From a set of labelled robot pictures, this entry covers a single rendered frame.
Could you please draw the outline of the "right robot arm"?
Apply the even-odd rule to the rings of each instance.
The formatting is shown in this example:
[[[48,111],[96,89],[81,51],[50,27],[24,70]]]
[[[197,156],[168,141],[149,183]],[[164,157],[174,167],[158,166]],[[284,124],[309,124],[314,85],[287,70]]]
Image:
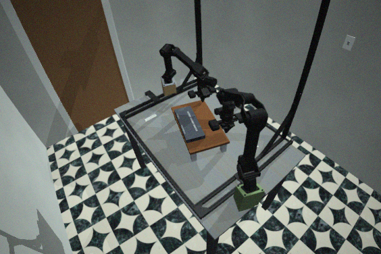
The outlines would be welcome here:
[[[213,88],[216,86],[217,79],[210,76],[208,77],[208,70],[205,69],[201,64],[195,63],[193,60],[191,60],[187,55],[181,52],[181,50],[178,47],[175,47],[172,44],[165,44],[159,50],[159,53],[163,57],[166,67],[166,71],[162,76],[162,78],[164,79],[164,84],[172,83],[172,78],[176,74],[176,71],[172,68],[171,60],[171,56],[176,56],[184,65],[186,65],[190,69],[190,72],[193,74],[193,76],[197,78],[197,84],[205,84]],[[207,88],[207,86],[205,86],[205,88],[201,87],[199,90],[199,93],[202,94],[204,99],[210,97],[210,95],[213,94],[213,90]]]

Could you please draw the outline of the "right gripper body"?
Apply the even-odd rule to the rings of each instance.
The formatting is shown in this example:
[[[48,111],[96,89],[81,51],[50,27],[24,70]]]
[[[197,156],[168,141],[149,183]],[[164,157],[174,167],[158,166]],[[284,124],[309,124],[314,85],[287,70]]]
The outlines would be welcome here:
[[[198,95],[198,97],[201,96],[201,94],[199,93],[199,90],[200,90],[201,87],[205,88],[205,86],[206,86],[205,84],[202,84],[202,85],[197,84],[197,90],[198,91],[194,92],[194,90],[192,90],[192,91],[188,92],[188,95],[189,95],[190,99],[195,98],[196,95]],[[212,89],[213,93],[216,93],[216,88],[215,87],[213,88],[213,87],[209,86],[208,88]]]

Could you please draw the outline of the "grey network switch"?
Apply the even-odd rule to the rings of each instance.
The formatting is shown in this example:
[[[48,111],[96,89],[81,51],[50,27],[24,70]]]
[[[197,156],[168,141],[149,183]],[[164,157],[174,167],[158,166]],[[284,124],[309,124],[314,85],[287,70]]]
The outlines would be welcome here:
[[[186,143],[205,138],[205,133],[191,106],[175,109],[174,113],[184,135]]]

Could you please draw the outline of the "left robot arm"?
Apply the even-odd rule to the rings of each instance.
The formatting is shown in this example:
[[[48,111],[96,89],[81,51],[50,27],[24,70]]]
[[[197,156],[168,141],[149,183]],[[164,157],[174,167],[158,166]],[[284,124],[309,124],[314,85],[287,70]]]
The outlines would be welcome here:
[[[259,140],[259,133],[265,128],[268,121],[268,113],[263,103],[258,101],[253,93],[247,93],[246,95],[242,94],[245,93],[238,92],[238,89],[236,88],[221,88],[216,94],[216,97],[222,107],[214,109],[214,114],[220,115],[220,119],[222,119],[221,110],[224,114],[232,114],[234,112],[234,109],[236,109],[234,101],[240,103],[242,106],[240,114],[247,127],[247,135],[244,153],[243,155],[238,156],[237,172],[239,180],[243,181],[243,186],[241,186],[241,188],[248,194],[259,190],[256,183],[256,177],[261,176],[261,172],[255,160],[255,153]],[[244,106],[250,103],[252,103],[256,109],[245,111]]]

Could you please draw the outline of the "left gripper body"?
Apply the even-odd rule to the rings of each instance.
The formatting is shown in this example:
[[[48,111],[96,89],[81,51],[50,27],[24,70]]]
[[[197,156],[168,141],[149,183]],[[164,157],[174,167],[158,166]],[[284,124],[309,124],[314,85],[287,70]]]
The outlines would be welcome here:
[[[236,121],[238,121],[239,124],[244,123],[243,118],[242,118],[240,113],[234,114],[234,112],[233,112],[232,114],[224,114],[222,110],[221,110],[221,112],[222,112],[222,119],[221,120],[217,121],[216,119],[214,119],[214,120],[208,121],[209,127],[211,128],[212,131],[219,130],[220,129],[219,125],[221,125],[221,127],[224,128],[224,127],[226,127],[227,124],[231,125]]]

